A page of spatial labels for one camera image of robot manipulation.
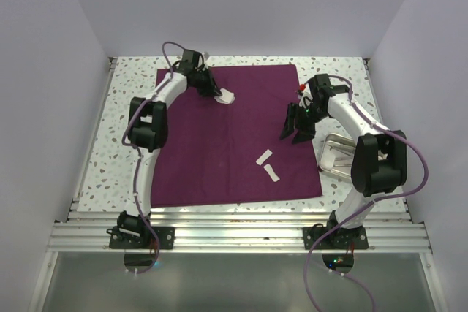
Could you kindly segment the white gauze pad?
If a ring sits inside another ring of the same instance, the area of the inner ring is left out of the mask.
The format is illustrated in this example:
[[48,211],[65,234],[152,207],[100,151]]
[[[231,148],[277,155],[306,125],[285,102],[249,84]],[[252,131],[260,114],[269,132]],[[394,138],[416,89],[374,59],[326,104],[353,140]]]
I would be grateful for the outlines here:
[[336,155],[334,153],[323,154],[320,159],[322,170],[332,170],[335,166]]
[[235,101],[235,94],[227,89],[220,89],[220,96],[215,96],[215,100],[220,104],[232,104]]

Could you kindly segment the white gauze roll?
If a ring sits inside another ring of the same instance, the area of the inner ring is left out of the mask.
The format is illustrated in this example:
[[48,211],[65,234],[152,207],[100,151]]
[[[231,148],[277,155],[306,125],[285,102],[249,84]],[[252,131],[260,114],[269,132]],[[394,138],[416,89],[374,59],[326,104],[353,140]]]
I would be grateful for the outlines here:
[[262,165],[271,155],[273,152],[270,149],[267,149],[262,153],[262,155],[256,160],[257,165]]
[[270,179],[275,183],[280,180],[280,177],[276,174],[273,167],[270,164],[265,164],[263,169],[267,172]]

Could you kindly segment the stainless steel tray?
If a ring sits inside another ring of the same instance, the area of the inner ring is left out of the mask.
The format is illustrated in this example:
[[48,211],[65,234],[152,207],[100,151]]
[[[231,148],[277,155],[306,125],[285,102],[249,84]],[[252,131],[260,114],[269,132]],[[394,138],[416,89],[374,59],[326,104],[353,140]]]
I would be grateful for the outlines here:
[[354,140],[340,134],[328,134],[322,145],[318,166],[322,173],[351,181],[351,167],[355,155]]

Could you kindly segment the purple cloth mat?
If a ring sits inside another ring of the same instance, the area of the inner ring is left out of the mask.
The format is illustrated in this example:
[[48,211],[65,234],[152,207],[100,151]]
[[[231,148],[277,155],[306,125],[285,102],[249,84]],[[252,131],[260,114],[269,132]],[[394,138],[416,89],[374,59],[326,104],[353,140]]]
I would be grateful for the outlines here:
[[[287,106],[297,99],[292,64],[212,69],[216,84],[235,94],[232,104],[189,88],[169,107],[169,135],[157,157],[154,207],[275,202],[320,197],[311,142],[280,140]],[[260,166],[264,151],[273,154]],[[263,169],[280,177],[273,182]]]

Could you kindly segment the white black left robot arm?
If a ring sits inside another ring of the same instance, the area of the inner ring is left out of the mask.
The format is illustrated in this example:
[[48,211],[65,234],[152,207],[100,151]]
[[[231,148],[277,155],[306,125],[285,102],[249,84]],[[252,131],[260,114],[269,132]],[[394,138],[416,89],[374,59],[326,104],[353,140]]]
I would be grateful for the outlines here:
[[146,247],[154,236],[148,220],[151,188],[157,157],[169,135],[169,107],[188,88],[194,88],[202,97],[222,95],[202,53],[184,49],[181,59],[168,65],[169,72],[151,93],[132,98],[129,124],[122,137],[122,144],[134,148],[137,157],[130,203],[119,215],[112,238],[123,240],[126,237],[135,248]]

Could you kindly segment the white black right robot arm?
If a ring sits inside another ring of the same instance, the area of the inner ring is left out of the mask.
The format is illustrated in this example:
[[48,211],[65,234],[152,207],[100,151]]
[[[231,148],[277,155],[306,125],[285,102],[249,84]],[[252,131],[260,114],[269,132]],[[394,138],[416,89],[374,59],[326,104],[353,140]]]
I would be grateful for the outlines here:
[[363,225],[377,197],[393,192],[406,182],[406,136],[375,121],[353,99],[349,81],[334,85],[330,75],[315,75],[297,94],[299,101],[287,106],[280,140],[291,134],[293,144],[313,140],[316,124],[325,118],[334,118],[355,141],[350,169],[352,188],[333,212],[333,225],[325,231],[328,244],[342,248],[352,239],[351,229]]

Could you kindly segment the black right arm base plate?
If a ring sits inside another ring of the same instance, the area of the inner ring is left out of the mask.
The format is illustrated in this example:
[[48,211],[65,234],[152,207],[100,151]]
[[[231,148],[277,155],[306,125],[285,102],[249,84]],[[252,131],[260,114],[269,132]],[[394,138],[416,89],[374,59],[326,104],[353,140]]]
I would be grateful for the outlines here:
[[[328,228],[324,227],[322,224],[316,224],[312,227],[303,227],[304,248],[309,250],[327,231]],[[354,229],[337,229],[315,246],[315,250],[366,250],[368,248],[367,234],[363,226]]]

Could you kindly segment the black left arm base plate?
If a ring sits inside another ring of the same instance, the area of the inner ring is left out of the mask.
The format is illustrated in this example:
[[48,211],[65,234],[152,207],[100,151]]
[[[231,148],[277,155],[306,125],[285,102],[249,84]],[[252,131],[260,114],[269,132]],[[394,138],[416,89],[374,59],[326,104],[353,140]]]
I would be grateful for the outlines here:
[[111,249],[162,249],[172,250],[176,238],[176,229],[174,227],[152,227],[159,243],[156,242],[153,234],[145,227],[143,236],[132,232],[122,232],[118,227],[106,230],[110,236],[109,248]]

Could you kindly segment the aluminium frame rail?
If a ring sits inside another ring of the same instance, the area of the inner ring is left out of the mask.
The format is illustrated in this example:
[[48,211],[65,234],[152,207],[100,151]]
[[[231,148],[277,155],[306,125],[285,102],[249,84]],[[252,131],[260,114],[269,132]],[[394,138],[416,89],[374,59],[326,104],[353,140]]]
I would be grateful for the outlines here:
[[[53,225],[47,244],[55,252],[106,252],[106,230],[116,213],[73,211]],[[196,213],[153,212],[151,223],[174,227],[177,253],[288,253],[304,250],[302,229],[324,224],[327,213]],[[408,213],[370,213],[364,224],[369,253],[429,253],[426,228]]]

